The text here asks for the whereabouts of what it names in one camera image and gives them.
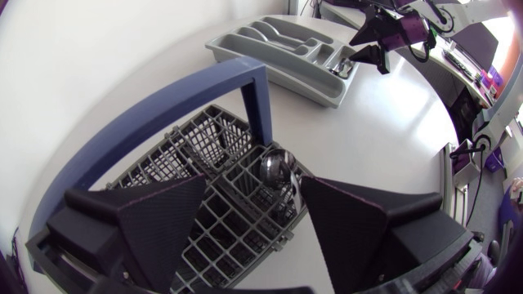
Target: desk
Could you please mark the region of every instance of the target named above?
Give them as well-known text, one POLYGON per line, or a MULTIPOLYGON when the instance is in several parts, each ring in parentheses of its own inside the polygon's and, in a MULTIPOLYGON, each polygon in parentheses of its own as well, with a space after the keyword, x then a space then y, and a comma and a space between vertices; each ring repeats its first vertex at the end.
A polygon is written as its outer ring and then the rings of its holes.
MULTIPOLYGON (((327 20, 276 16, 294 20, 348 42, 354 29, 327 20)), ((32 293, 57 293, 41 274, 30 269, 29 226, 46 188, 70 157, 104 125, 144 97, 199 69, 215 64, 204 43, 248 23, 237 20, 206 28, 173 44, 125 78, 75 127, 56 156, 42 171, 29 199, 17 234, 20 263, 32 293)), ((454 126, 427 80, 401 56, 391 52, 391 73, 381 75, 361 65, 338 109, 322 107, 285 88, 270 84, 270 110, 275 141, 291 150, 315 175, 376 189, 423 194, 440 191, 440 149, 457 144, 454 126)), ((247 119, 239 91, 215 103, 247 119)), ((185 122, 202 108, 176 122, 185 122)), ((94 186, 101 189, 163 138, 164 131, 133 150, 94 186)), ((316 293, 333 293, 311 218, 293 231, 294 239, 274 252, 239 285, 240 288, 311 286, 316 293)))
MULTIPOLYGON (((348 8, 348 7, 338 7, 334 6, 332 4, 329 4, 325 1, 321 3, 320 7, 320 14, 327 20, 334 21, 336 23, 339 23, 341 25, 347 25, 353 29, 360 29, 361 26, 365 22, 365 14, 360 11, 359 9, 355 8, 348 8)), ((425 51, 422 49, 421 43, 417 45, 412 45, 412 48, 416 53, 418 53, 420 56, 424 56, 425 51)), ((483 107, 489 108, 490 102, 483 96, 483 93, 476 87, 476 85, 469 81, 465 76, 461 73, 461 71, 454 68, 454 66, 448 62, 442 55, 442 52, 444 49, 448 49, 448 46, 446 45, 446 41, 441 37, 436 37, 436 47, 431 50, 430 52, 430 61, 435 62, 437 65, 439 65, 442 69, 446 70, 447 72, 451 73, 453 76, 455 76, 465 87, 468 88, 469 92, 471 93, 472 97, 474 97, 483 107)), ((405 58, 411 60, 411 63, 414 65, 414 67, 419 68, 425 66, 425 64, 422 64, 416 60, 413 60, 410 58, 410 51, 408 49, 399 49, 398 52, 405 58)), ((479 72, 480 70, 466 58, 462 53, 460 53, 458 50, 454 50, 453 53, 462 61, 465 66, 469 68, 469 70, 474 74, 475 72, 479 72)))

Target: spoon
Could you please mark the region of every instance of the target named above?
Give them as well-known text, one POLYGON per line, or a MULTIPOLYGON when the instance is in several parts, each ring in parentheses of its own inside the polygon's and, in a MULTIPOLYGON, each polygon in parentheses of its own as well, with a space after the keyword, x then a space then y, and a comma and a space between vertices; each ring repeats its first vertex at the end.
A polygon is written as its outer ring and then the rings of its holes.
POLYGON ((261 182, 272 189, 281 190, 286 184, 292 186, 294 207, 299 213, 302 209, 302 196, 300 184, 294 170, 296 169, 294 155, 285 149, 271 150, 261 161, 261 182))

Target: wire rack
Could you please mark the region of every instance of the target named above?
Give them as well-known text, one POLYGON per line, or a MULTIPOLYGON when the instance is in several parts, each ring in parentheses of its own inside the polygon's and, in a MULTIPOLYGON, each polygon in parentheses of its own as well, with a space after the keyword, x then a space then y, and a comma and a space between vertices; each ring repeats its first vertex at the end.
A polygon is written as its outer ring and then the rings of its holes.
MULTIPOLYGON (((279 146, 257 145, 248 124, 211 105, 140 158, 108 189, 205 174, 207 188, 172 293, 201 287, 233 287, 271 252, 293 237, 292 228, 306 213, 297 212, 290 185, 281 191, 260 181, 267 152, 279 146)), ((310 174, 300 163, 296 176, 310 174)))

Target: dish rack handle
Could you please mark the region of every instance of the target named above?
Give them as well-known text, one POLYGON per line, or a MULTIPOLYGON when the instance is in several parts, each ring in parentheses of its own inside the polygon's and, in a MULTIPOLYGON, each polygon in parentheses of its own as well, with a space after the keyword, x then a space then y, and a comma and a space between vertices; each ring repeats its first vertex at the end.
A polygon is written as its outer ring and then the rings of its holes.
POLYGON ((182 78, 120 114, 94 135, 61 169, 43 195, 29 230, 32 238, 62 206, 66 189, 89 189, 139 144, 190 111, 241 88, 251 132, 272 142, 266 67, 251 57, 213 65, 182 78))

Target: dish rack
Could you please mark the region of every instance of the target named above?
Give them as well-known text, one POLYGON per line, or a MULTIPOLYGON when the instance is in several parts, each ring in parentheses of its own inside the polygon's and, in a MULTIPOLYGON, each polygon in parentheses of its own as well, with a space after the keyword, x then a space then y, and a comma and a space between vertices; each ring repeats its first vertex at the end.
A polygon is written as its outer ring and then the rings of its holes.
MULTIPOLYGON (((279 148, 253 141, 249 125, 211 105, 140 158, 108 189, 205 174, 207 188, 181 255, 172 293, 233 287, 293 237, 297 212, 290 184, 281 193, 260 181, 264 155, 279 148)), ((300 163, 296 176, 310 174, 300 163)))
POLYGON ((263 17, 214 38, 205 47, 217 61, 251 56, 267 65, 269 80, 323 106, 337 108, 359 63, 346 77, 333 73, 355 50, 338 40, 277 17, 263 17))

